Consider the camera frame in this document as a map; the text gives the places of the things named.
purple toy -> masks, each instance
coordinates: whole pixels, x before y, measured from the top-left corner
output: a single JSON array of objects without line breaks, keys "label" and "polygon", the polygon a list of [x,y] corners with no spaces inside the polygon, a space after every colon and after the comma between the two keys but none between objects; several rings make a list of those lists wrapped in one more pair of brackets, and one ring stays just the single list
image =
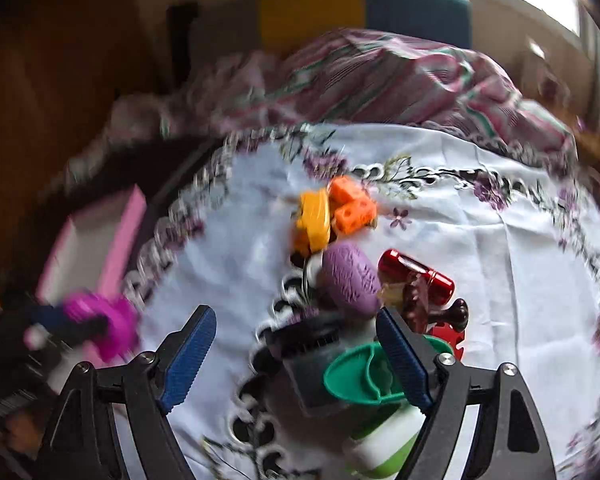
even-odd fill
[{"label": "purple toy", "polygon": [[123,296],[107,300],[99,294],[78,292],[67,299],[63,309],[74,321],[89,319],[97,314],[109,319],[107,336],[93,342],[104,363],[110,363],[117,356],[124,356],[138,343],[138,311]]},{"label": "purple toy", "polygon": [[378,272],[353,242],[335,242],[325,248],[322,252],[320,284],[348,316],[369,319],[381,307]]}]

magenta toy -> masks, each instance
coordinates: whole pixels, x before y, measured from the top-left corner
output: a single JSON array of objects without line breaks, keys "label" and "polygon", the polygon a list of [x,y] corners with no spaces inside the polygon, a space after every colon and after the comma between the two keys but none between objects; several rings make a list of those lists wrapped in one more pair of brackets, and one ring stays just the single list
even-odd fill
[{"label": "magenta toy", "polygon": [[78,292],[67,299],[63,309],[74,321],[89,319],[98,314],[109,319],[106,337],[93,341],[104,363],[110,363],[117,356],[124,356],[138,343],[138,311],[123,296],[108,300],[99,294]]}]

green container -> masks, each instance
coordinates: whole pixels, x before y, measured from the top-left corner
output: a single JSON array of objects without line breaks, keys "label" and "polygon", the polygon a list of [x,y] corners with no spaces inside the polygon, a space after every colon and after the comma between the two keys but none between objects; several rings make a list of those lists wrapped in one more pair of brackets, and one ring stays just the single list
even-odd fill
[{"label": "green container", "polygon": [[342,445],[347,468],[361,479],[390,479],[402,469],[425,416],[408,402],[381,406]]},{"label": "green container", "polygon": [[[438,353],[453,354],[446,341],[430,335],[425,338]],[[380,406],[404,400],[400,381],[377,341],[337,357],[326,369],[323,383],[332,396],[351,404]]]}]

pink blanket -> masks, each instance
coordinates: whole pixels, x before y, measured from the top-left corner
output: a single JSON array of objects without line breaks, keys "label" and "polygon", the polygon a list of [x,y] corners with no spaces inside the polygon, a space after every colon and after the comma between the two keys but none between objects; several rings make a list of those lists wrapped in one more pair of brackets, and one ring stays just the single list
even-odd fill
[{"label": "pink blanket", "polygon": [[221,137],[274,124],[357,122],[443,130],[557,173],[576,159],[573,134],[484,54],[374,30],[328,32],[287,57],[224,57],[174,94],[119,100],[100,142],[68,167],[93,172],[106,147],[156,136]]}]

red cylinder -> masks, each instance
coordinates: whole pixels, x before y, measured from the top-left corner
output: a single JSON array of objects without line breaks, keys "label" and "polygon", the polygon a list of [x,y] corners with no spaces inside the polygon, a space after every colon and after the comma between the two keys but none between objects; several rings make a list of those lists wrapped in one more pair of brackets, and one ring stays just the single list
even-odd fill
[{"label": "red cylinder", "polygon": [[395,249],[380,256],[378,270],[401,282],[411,281],[414,273],[428,276],[429,301],[437,306],[446,305],[456,290],[453,280]]}]

